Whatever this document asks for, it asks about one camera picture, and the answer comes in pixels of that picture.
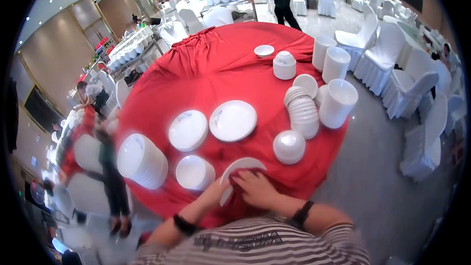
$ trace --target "dark hair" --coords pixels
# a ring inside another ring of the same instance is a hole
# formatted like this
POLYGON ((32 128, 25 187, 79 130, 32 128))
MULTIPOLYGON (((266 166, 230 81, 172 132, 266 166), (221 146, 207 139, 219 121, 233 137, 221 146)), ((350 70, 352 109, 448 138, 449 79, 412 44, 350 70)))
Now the dark hair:
POLYGON ((88 83, 85 82, 85 81, 80 81, 79 83, 77 83, 77 89, 82 89, 82 88, 85 88, 85 86, 87 86, 88 83))
POLYGON ((49 178, 46 177, 46 179, 44 179, 42 186, 44 190, 48 193, 48 195, 50 195, 51 197, 54 196, 54 193, 52 192, 54 184, 52 183, 52 181, 50 181, 49 178))

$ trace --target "red cloth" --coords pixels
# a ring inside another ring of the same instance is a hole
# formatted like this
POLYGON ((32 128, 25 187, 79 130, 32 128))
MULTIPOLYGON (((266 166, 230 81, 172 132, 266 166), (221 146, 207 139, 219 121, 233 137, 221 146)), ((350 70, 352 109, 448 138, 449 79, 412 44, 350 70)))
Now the red cloth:
MULTIPOLYGON (((315 138, 306 141, 306 152, 292 166, 280 163, 273 153, 273 139, 290 129, 288 111, 283 104, 293 80, 273 75, 272 61, 287 50, 298 61, 297 74, 309 73, 319 86, 321 73, 312 66, 314 39, 279 24, 246 22, 208 28, 172 46, 134 85, 116 133, 116 150, 131 133, 142 133, 165 154, 169 173, 163 186, 148 190, 126 180, 133 194, 163 218, 173 216, 194 201, 200 192, 181 187, 175 167, 188 153, 176 150, 168 140, 168 130, 176 116, 189 109, 201 111, 209 119, 221 103, 242 100, 257 112, 257 127, 245 139, 225 143, 208 134, 203 145, 192 153, 210 162, 216 177, 235 160, 260 160, 270 176, 287 186, 288 195, 307 199, 325 179, 329 166, 342 144, 347 123, 331 130, 321 127, 315 138), (259 58, 253 50, 263 44, 275 52, 259 58)), ((224 206, 209 213, 201 225, 215 227, 245 217, 233 207, 224 206)))
POLYGON ((64 160, 60 166, 62 172, 67 177, 72 177, 75 173, 82 173, 83 169, 75 161, 74 144, 84 134, 93 136, 93 128, 95 127, 95 109, 91 106, 85 108, 85 115, 82 123, 73 129, 72 147, 66 150, 64 160))

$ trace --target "white plate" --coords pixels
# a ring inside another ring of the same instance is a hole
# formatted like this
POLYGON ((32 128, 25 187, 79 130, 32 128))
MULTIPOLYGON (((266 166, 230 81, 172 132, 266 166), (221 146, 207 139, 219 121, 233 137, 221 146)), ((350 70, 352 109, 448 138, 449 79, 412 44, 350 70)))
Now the white plate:
POLYGON ((217 107, 209 118, 209 129, 219 140, 234 142, 248 136, 257 124, 257 113, 248 103, 230 101, 217 107))
MULTIPOLYGON (((234 161, 232 164, 230 164, 229 167, 227 167, 226 171, 224 171, 224 173, 222 174, 221 180, 219 181, 219 183, 221 184, 222 182, 227 180, 229 178, 229 175, 232 173, 232 171, 236 169, 245 169, 245 168, 260 168, 263 170, 267 170, 267 167, 265 167, 265 165, 263 165, 263 163, 257 159, 254 159, 254 158, 238 159, 234 161)), ((230 185, 224 191, 224 193, 222 194, 221 200, 219 202, 221 207, 227 202, 233 190, 234 190, 233 187, 230 185)))
POLYGON ((202 112, 187 110, 178 115, 170 125, 170 143, 177 150, 194 150, 204 141, 207 128, 208 121, 202 112))

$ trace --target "white cup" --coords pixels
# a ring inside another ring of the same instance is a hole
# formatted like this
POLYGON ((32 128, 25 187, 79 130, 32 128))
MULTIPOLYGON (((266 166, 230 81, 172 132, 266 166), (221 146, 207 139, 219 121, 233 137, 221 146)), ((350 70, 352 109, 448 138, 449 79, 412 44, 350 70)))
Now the white cup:
POLYGON ((343 125, 358 101, 358 92, 353 85, 342 79, 330 81, 327 88, 319 109, 319 118, 324 126, 337 129, 343 125))
POLYGON ((175 176, 184 188, 204 191, 216 179, 216 172, 205 159, 190 155, 178 163, 175 176))

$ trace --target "white shirt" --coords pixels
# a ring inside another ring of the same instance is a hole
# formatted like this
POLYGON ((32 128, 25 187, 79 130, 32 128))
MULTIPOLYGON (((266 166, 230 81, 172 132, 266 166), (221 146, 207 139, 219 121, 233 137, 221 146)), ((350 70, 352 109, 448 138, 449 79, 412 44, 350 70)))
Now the white shirt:
POLYGON ((87 85, 85 86, 85 94, 87 97, 91 97, 94 102, 97 99, 97 95, 103 90, 103 87, 98 85, 87 85))
POLYGON ((439 81, 435 85, 435 92, 448 96, 451 87, 450 71, 441 60, 435 61, 435 71, 439 74, 439 81))

